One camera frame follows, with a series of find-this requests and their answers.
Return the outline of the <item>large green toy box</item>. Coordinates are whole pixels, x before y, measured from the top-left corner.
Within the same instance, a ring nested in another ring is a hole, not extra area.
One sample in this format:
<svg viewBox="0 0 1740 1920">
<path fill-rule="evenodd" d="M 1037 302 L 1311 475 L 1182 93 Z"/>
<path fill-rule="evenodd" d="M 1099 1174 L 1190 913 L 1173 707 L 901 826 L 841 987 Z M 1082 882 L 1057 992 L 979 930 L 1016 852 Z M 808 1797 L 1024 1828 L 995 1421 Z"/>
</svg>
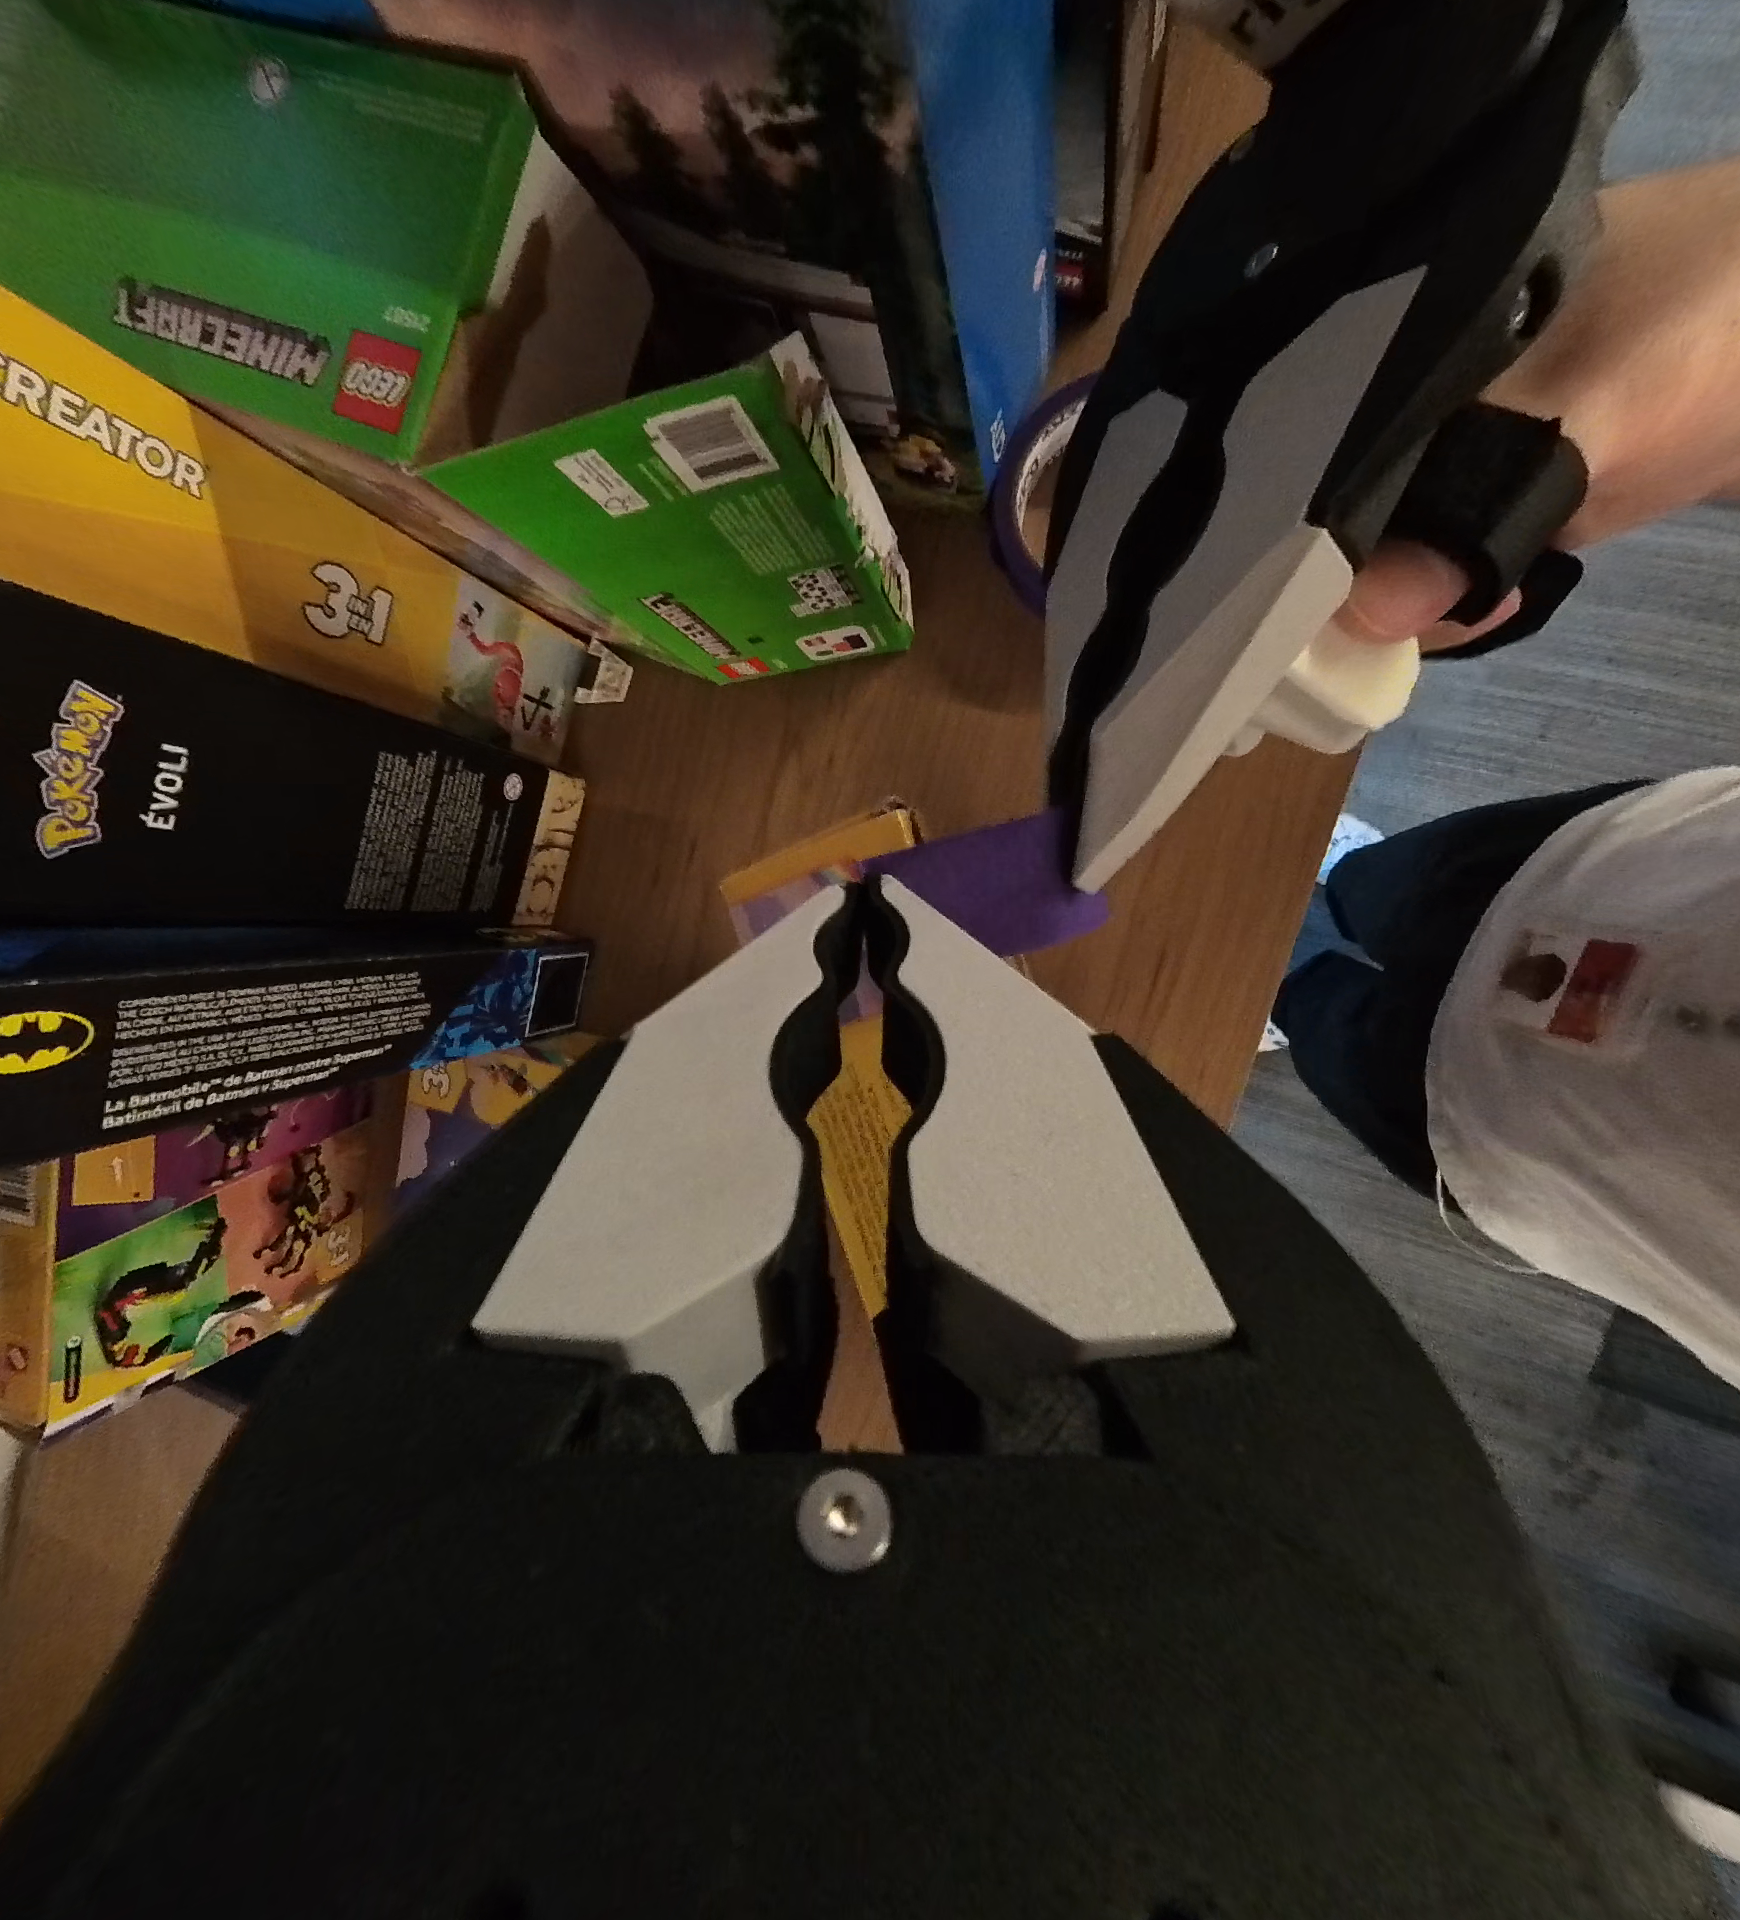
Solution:
<svg viewBox="0 0 1740 1920">
<path fill-rule="evenodd" d="M 0 3 L 0 286 L 190 399 L 416 466 L 533 142 L 492 69 Z"/>
</svg>

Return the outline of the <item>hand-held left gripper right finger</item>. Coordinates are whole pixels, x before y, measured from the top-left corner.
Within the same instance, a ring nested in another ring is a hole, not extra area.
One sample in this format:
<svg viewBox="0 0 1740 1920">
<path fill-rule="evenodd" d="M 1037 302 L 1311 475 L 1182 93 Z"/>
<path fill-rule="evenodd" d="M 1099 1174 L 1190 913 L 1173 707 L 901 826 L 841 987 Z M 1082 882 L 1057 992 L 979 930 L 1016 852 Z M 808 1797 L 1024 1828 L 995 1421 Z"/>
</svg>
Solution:
<svg viewBox="0 0 1740 1920">
<path fill-rule="evenodd" d="M 1236 1320 L 1099 1033 L 896 879 L 869 882 L 890 1153 L 880 1362 L 901 1421 L 978 1421 Z"/>
</svg>

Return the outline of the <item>person's right hand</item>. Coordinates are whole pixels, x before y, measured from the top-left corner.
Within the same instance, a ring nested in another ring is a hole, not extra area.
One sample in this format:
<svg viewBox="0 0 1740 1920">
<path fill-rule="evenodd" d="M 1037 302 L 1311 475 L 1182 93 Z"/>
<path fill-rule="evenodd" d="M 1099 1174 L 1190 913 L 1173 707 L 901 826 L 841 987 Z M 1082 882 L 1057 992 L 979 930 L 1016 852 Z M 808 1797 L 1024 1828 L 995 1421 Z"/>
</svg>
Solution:
<svg viewBox="0 0 1740 1920">
<path fill-rule="evenodd" d="M 1486 391 L 1585 459 L 1565 552 L 1740 507 L 1740 156 L 1609 185 L 1599 216 L 1585 274 Z"/>
</svg>

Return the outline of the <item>yellow flamingo toy box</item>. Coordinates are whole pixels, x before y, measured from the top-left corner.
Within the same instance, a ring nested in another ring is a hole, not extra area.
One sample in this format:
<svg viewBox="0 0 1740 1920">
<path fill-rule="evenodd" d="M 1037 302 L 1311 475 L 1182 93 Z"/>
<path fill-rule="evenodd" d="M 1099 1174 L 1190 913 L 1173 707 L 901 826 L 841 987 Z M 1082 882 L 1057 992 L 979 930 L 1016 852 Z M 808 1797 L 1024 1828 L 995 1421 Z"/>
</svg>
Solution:
<svg viewBox="0 0 1740 1920">
<path fill-rule="evenodd" d="M 560 766 L 591 646 L 0 286 L 0 579 Z"/>
</svg>

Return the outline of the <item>red badge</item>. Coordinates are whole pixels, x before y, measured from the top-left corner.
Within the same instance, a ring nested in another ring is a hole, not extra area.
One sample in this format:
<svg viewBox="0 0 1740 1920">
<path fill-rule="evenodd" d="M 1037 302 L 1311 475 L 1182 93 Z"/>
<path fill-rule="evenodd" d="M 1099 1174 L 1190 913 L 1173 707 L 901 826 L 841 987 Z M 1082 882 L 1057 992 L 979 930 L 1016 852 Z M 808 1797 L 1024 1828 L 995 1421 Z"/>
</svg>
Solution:
<svg viewBox="0 0 1740 1920">
<path fill-rule="evenodd" d="M 1497 967 L 1492 1016 L 1552 1046 L 1615 1049 L 1646 963 L 1639 941 L 1521 926 Z"/>
</svg>

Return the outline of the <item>spider toy box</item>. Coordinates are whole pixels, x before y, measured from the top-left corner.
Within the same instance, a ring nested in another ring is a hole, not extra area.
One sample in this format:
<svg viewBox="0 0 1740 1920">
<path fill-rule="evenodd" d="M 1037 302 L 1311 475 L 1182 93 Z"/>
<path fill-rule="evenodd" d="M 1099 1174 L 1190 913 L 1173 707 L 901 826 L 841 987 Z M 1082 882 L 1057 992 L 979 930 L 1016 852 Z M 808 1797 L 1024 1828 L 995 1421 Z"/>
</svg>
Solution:
<svg viewBox="0 0 1740 1920">
<path fill-rule="evenodd" d="M 47 1438 L 297 1334 L 386 1224 L 403 1075 L 0 1171 L 0 1427 Z"/>
</svg>

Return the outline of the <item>small green toy box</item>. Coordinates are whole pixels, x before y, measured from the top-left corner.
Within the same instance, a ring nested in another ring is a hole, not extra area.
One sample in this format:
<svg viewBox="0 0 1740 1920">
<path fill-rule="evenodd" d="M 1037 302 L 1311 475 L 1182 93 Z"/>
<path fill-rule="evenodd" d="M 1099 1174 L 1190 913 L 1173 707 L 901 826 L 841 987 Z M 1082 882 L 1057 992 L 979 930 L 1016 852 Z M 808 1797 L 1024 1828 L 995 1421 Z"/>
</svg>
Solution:
<svg viewBox="0 0 1740 1920">
<path fill-rule="evenodd" d="M 421 475 L 581 587 L 626 651 L 698 680 L 913 645 L 897 532 L 800 333 Z"/>
</svg>

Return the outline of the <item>black gold toy box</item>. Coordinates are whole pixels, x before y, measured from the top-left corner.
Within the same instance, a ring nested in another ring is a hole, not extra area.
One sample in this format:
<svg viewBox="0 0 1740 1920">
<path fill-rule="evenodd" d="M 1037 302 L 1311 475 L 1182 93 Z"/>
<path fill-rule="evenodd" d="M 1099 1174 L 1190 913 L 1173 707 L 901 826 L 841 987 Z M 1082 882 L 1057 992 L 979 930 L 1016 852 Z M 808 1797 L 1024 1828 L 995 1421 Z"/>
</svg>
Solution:
<svg viewBox="0 0 1740 1920">
<path fill-rule="evenodd" d="M 554 778 L 0 581 L 0 926 L 547 926 Z"/>
</svg>

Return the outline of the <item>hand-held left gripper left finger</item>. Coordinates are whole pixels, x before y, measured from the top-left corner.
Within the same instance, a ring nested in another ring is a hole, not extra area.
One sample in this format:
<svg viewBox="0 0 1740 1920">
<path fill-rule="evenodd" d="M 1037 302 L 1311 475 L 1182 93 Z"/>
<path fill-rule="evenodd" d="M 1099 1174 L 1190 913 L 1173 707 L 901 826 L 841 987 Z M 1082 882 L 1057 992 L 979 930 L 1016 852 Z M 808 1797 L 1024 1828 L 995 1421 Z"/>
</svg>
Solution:
<svg viewBox="0 0 1740 1920">
<path fill-rule="evenodd" d="M 865 907 L 825 885 L 630 1032 L 479 1342 L 663 1379 L 698 1421 L 819 1417 L 836 1300 L 808 1115 L 841 1066 Z"/>
</svg>

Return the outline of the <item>black bat logo toy box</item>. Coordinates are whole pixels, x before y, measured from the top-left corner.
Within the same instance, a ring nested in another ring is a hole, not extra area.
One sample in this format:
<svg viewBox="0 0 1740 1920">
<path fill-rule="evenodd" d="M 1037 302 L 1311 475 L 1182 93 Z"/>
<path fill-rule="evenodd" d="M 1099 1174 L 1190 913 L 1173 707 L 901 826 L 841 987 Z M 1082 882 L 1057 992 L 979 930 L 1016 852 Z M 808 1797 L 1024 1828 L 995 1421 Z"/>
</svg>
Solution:
<svg viewBox="0 0 1740 1920">
<path fill-rule="evenodd" d="M 555 933 L 0 930 L 0 1169 L 577 1027 Z"/>
</svg>

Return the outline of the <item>blue toy box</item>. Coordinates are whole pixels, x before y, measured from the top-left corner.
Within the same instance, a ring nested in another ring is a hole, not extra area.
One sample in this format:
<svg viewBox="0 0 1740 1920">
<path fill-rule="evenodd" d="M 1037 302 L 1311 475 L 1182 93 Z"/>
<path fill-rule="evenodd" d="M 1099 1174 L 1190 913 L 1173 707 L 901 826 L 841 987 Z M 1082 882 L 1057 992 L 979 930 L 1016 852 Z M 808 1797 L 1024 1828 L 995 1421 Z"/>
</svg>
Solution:
<svg viewBox="0 0 1740 1920">
<path fill-rule="evenodd" d="M 640 257 L 636 392 L 795 333 L 879 488 L 978 509 L 1051 353 L 1048 3 L 375 3 L 514 69 Z"/>
</svg>

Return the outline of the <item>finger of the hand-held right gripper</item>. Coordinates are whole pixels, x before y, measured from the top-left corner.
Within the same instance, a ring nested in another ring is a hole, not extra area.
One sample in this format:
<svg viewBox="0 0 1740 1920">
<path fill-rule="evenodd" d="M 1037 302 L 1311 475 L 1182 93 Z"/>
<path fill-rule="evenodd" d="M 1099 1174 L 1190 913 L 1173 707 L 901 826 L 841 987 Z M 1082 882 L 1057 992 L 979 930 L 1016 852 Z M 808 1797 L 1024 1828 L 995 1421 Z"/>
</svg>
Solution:
<svg viewBox="0 0 1740 1920">
<path fill-rule="evenodd" d="M 1164 826 L 1235 732 L 1235 381 L 1110 399 L 1099 379 L 1051 523 L 1048 803 L 1074 826 Z"/>
<path fill-rule="evenodd" d="M 1191 348 L 1190 379 L 1235 381 L 1225 435 L 1235 459 L 1225 497 L 1235 535 L 1235 675 L 1225 693 L 1235 707 L 1225 718 L 1235 732 L 1218 738 L 1221 758 L 1249 754 L 1269 732 L 1338 754 L 1399 718 L 1414 684 L 1408 646 L 1363 667 L 1346 667 L 1345 638 L 1327 641 L 1315 660 L 1305 652 L 1353 586 L 1346 553 L 1311 523 L 1314 494 L 1421 279 L 1424 268 L 1407 268 L 1345 292 L 1281 348 L 1271 327 L 1249 326 L 1239 363 Z M 1161 827 L 1074 826 L 1074 885 L 1101 892 Z"/>
</svg>

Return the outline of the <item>yellow unicorn toy box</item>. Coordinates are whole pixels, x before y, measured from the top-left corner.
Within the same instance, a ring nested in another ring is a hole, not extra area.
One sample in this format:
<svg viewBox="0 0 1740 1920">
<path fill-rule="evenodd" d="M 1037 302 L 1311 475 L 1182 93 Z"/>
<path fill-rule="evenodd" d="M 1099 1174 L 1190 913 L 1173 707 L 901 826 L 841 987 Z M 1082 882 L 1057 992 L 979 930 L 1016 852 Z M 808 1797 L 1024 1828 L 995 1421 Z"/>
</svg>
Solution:
<svg viewBox="0 0 1740 1920">
<path fill-rule="evenodd" d="M 749 947 L 831 885 L 853 885 L 866 861 L 921 845 L 914 811 L 883 800 L 721 885 L 738 939 Z M 890 1153 L 908 1118 L 880 1066 L 883 1001 L 866 970 L 838 1008 L 838 1073 L 811 1108 L 825 1203 L 858 1301 L 869 1320 L 886 1304 Z"/>
</svg>

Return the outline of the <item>purple tape strip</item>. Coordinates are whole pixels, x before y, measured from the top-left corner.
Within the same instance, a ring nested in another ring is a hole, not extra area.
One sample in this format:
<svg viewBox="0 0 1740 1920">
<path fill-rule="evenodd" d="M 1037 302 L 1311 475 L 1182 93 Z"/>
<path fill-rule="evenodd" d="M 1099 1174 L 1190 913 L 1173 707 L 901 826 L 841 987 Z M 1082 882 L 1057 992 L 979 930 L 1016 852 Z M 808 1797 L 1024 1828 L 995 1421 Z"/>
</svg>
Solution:
<svg viewBox="0 0 1740 1920">
<path fill-rule="evenodd" d="M 942 843 L 948 919 L 1000 958 L 1091 939 L 1113 910 L 1105 892 L 1074 885 L 1074 840 L 1074 817 L 1044 807 Z"/>
</svg>

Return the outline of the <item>purple masking tape roll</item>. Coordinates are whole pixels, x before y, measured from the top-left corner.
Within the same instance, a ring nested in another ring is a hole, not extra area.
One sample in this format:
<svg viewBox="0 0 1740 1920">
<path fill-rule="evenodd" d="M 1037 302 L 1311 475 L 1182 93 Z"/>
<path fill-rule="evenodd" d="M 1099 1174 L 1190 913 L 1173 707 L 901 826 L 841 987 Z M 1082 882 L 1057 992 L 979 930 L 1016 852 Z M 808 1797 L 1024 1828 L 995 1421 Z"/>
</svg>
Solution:
<svg viewBox="0 0 1740 1920">
<path fill-rule="evenodd" d="M 1048 525 L 1054 492 L 1095 372 L 1044 396 L 1010 432 L 985 497 L 989 557 L 1034 619 L 1048 611 Z"/>
</svg>

